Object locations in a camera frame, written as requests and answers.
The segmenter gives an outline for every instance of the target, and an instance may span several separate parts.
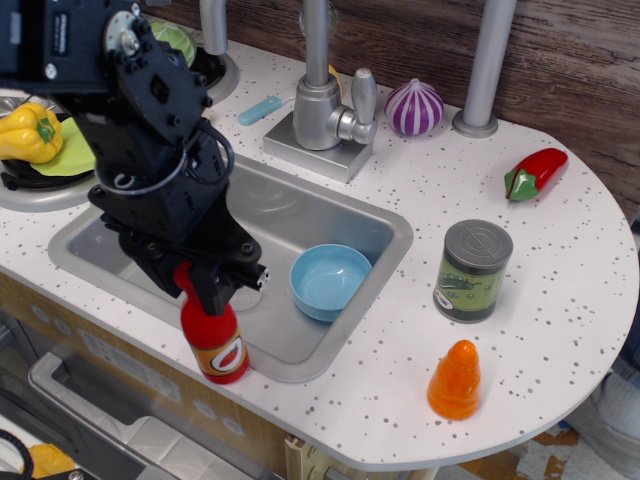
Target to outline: bottle label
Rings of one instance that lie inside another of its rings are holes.
[[[490,275],[469,275],[453,267],[445,257],[434,290],[436,306],[446,316],[478,321],[493,311],[505,269]]]
[[[231,339],[220,347],[201,349],[191,347],[200,370],[213,377],[224,377],[238,370],[245,362],[247,348],[242,340],[240,328]]]

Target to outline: floor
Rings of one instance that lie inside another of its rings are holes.
[[[510,450],[442,467],[436,480],[625,480],[580,435],[559,424]]]

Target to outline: can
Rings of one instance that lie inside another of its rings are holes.
[[[491,315],[512,252],[509,234],[491,222],[473,219],[451,226],[433,291],[438,310],[462,323]]]

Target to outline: yellow bell pepper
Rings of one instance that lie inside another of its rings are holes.
[[[45,163],[62,148],[62,125],[55,113],[25,103],[0,119],[0,160]]]

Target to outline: wooden wall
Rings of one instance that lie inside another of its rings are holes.
[[[390,87],[419,77],[462,107],[484,2],[333,0],[331,63],[369,67]],[[146,8],[199,28],[198,0]],[[229,38],[304,59],[301,0],[228,0]],[[494,108],[551,134],[605,183],[628,220],[640,210],[640,0],[520,0]]]

